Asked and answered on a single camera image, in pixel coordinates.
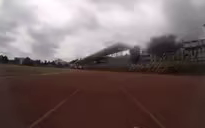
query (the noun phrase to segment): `red running track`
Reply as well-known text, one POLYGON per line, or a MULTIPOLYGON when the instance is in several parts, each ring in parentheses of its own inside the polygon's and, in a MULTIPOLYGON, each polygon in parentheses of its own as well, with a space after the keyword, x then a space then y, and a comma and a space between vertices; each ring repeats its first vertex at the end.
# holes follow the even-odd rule
POLYGON ((0 128, 205 128, 205 77, 96 71, 0 78, 0 128))

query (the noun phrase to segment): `sky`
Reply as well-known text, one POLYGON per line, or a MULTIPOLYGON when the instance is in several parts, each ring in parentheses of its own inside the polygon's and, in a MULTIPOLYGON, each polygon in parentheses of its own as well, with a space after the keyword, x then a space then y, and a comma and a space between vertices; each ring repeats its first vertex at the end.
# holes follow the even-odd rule
POLYGON ((83 58, 117 42, 205 38, 205 0, 0 0, 0 53, 83 58))

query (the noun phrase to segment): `green field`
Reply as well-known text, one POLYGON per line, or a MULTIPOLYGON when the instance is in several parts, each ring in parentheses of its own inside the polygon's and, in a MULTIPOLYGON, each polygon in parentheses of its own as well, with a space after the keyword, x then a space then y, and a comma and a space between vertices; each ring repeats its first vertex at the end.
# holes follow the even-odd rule
POLYGON ((68 69, 0 64, 0 77, 25 76, 25 75, 46 74, 46 73, 62 73, 66 71, 68 71, 68 69))

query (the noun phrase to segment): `cloud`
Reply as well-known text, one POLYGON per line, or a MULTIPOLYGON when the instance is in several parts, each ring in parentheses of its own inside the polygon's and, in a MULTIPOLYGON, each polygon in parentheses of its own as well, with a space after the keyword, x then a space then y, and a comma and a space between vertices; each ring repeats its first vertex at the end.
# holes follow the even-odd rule
POLYGON ((170 32, 186 40, 205 37, 205 0, 165 0, 170 32))
POLYGON ((70 60, 164 34, 204 38, 203 24, 205 0, 0 0, 0 52, 70 60))

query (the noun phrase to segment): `white lane line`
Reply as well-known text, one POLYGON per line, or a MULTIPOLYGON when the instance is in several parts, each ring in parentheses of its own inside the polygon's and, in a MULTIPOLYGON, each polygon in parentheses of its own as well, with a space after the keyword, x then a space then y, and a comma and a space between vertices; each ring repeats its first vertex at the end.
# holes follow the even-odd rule
POLYGON ((62 105, 64 105, 71 97, 73 97, 74 95, 77 94, 77 92, 79 92, 79 90, 76 90, 75 92, 73 92, 71 95, 69 95, 66 99, 62 100, 59 104, 57 104, 54 108, 52 108, 51 110, 49 110, 48 112, 46 112, 42 117, 40 117, 39 119, 37 119, 36 121, 34 121, 28 128, 34 128, 35 126, 37 126, 39 123, 41 123, 42 121, 44 121, 46 118, 48 118, 53 112, 55 112, 56 110, 58 110, 62 105))
POLYGON ((144 106, 139 102, 133 95, 131 95, 126 89, 121 88, 121 91, 128 96, 142 111, 149 115, 149 117, 160 127, 165 128, 165 126, 144 106))

